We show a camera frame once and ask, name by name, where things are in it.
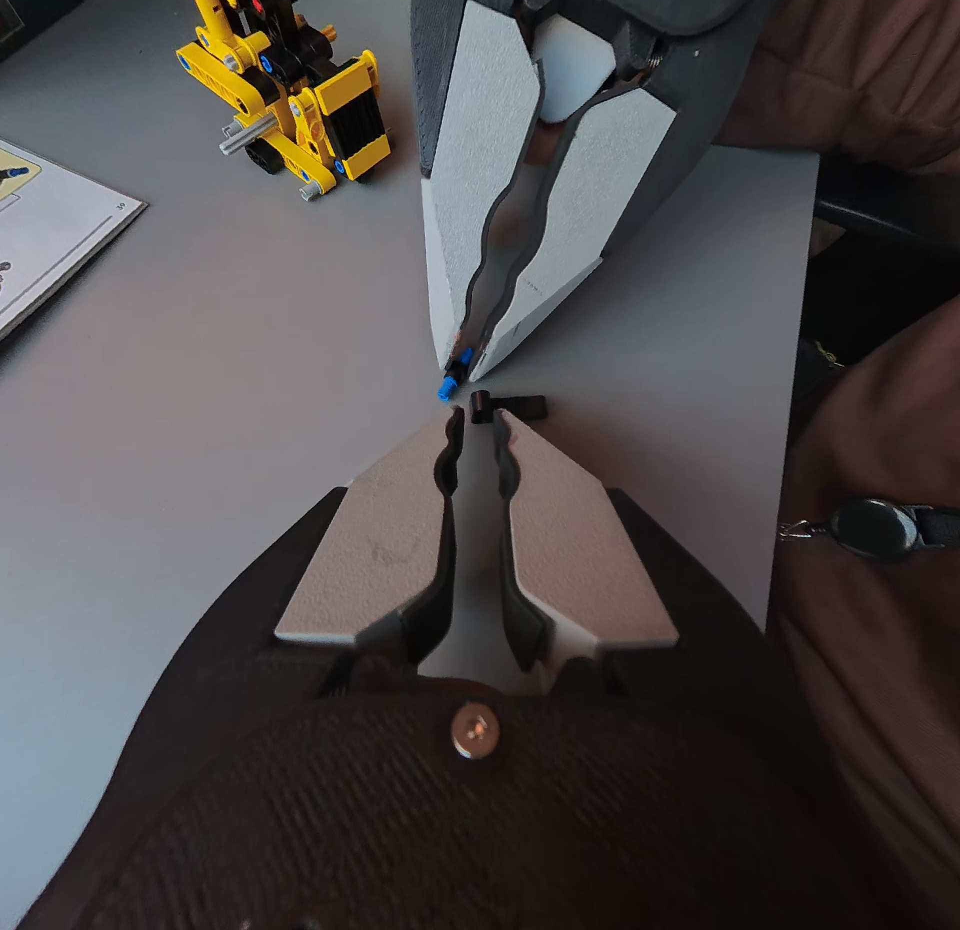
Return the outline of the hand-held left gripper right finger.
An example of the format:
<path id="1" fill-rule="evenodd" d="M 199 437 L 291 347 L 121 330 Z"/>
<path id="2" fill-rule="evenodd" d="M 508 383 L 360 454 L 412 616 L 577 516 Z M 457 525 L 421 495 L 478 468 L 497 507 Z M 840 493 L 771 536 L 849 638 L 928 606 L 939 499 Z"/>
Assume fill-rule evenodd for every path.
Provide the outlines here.
<path id="1" fill-rule="evenodd" d="M 502 619 L 522 672 L 547 691 L 574 659 L 676 648 L 677 626 L 602 482 L 509 411 L 493 419 Z"/>

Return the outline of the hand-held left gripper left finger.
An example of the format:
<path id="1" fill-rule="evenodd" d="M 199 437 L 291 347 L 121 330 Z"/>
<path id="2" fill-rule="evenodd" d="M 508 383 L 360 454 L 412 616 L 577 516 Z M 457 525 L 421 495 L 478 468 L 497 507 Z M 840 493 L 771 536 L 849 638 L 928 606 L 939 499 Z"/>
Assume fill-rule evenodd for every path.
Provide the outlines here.
<path id="1" fill-rule="evenodd" d="M 418 664 L 447 635 L 465 415 L 447 408 L 356 477 L 273 631 Z"/>

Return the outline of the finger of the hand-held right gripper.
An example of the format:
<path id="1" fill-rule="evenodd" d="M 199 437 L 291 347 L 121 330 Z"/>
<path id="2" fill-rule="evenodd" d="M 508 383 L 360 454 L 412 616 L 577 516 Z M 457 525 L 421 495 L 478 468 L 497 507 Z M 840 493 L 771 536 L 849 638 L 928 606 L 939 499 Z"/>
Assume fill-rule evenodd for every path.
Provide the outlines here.
<path id="1" fill-rule="evenodd" d="M 602 262 L 604 246 L 666 137 L 675 113 L 642 88 L 579 113 L 537 194 L 535 233 L 508 278 L 470 364 L 477 382 Z"/>
<path id="2" fill-rule="evenodd" d="M 421 180 L 430 326 L 446 370 L 469 319 L 494 213 L 519 174 L 542 102 L 517 21 L 466 0 L 438 143 Z"/>

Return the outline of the black lego connector piece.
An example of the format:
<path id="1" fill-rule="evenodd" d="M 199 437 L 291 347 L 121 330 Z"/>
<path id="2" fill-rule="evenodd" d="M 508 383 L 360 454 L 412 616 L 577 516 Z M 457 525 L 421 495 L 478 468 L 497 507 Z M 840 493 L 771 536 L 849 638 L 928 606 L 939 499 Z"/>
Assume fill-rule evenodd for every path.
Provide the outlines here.
<path id="1" fill-rule="evenodd" d="M 546 397 L 543 395 L 495 396 L 478 389 L 469 398 L 469 416 L 474 425 L 490 424 L 498 411 L 509 412 L 522 422 L 540 421 L 548 416 Z"/>

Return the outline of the blue lego pin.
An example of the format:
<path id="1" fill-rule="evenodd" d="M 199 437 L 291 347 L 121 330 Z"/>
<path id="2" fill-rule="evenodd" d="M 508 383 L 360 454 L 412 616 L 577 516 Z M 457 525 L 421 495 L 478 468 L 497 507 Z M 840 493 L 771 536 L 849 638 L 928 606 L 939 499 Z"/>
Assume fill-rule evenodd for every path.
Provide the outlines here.
<path id="1" fill-rule="evenodd" d="M 473 356 L 473 348 L 467 347 L 458 356 L 451 358 L 437 392 L 441 401 L 448 402 L 458 387 L 469 377 Z"/>

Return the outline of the person's right forearm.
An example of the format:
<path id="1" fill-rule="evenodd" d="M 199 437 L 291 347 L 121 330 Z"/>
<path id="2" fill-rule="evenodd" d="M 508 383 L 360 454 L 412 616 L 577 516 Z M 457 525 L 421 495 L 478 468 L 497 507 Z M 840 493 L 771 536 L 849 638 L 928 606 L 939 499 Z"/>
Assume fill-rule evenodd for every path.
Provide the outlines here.
<path id="1" fill-rule="evenodd" d="M 781 0 L 716 144 L 959 174 L 959 0 Z"/>

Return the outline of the yellow black lego vehicle model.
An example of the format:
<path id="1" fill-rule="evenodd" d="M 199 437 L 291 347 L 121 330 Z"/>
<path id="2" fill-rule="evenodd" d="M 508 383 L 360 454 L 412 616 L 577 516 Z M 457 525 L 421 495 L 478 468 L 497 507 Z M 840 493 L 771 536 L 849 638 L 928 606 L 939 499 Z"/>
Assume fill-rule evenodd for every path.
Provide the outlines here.
<path id="1" fill-rule="evenodd" d="M 374 54 L 335 62 L 335 28 L 309 24 L 299 0 L 194 2 L 201 25 L 176 58 L 233 109 L 222 154 L 243 151 L 270 175 L 289 171 L 306 202 L 367 183 L 391 154 Z"/>

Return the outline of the lego instruction booklet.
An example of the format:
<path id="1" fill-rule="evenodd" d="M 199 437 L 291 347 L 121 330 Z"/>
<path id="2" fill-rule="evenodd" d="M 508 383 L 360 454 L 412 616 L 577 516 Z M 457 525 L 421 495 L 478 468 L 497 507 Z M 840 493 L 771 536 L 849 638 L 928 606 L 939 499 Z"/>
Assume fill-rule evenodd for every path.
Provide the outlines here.
<path id="1" fill-rule="evenodd" d="M 8 337 L 148 203 L 1 142 L 1 337 Z"/>

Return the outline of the black badge reel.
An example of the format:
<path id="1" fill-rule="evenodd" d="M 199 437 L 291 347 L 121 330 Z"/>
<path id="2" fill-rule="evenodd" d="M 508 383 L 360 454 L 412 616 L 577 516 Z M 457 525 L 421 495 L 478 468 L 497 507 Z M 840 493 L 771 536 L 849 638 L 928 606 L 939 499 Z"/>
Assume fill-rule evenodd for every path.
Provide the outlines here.
<path id="1" fill-rule="evenodd" d="M 839 504 L 822 521 L 781 524 L 777 533 L 780 540 L 829 538 L 861 558 L 896 563 L 916 552 L 957 549 L 959 510 L 856 497 Z"/>

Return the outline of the person's brown jacket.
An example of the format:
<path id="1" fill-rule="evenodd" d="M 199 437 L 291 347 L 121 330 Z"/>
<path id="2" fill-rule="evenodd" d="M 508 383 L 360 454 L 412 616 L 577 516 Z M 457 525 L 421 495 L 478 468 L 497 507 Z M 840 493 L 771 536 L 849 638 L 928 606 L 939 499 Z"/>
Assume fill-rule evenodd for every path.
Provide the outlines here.
<path id="1" fill-rule="evenodd" d="M 959 310 L 943 304 L 842 371 L 786 456 L 782 524 L 850 498 L 959 504 Z M 768 623 L 854 804 L 930 928 L 958 928 L 959 557 L 878 563 L 776 545 Z"/>

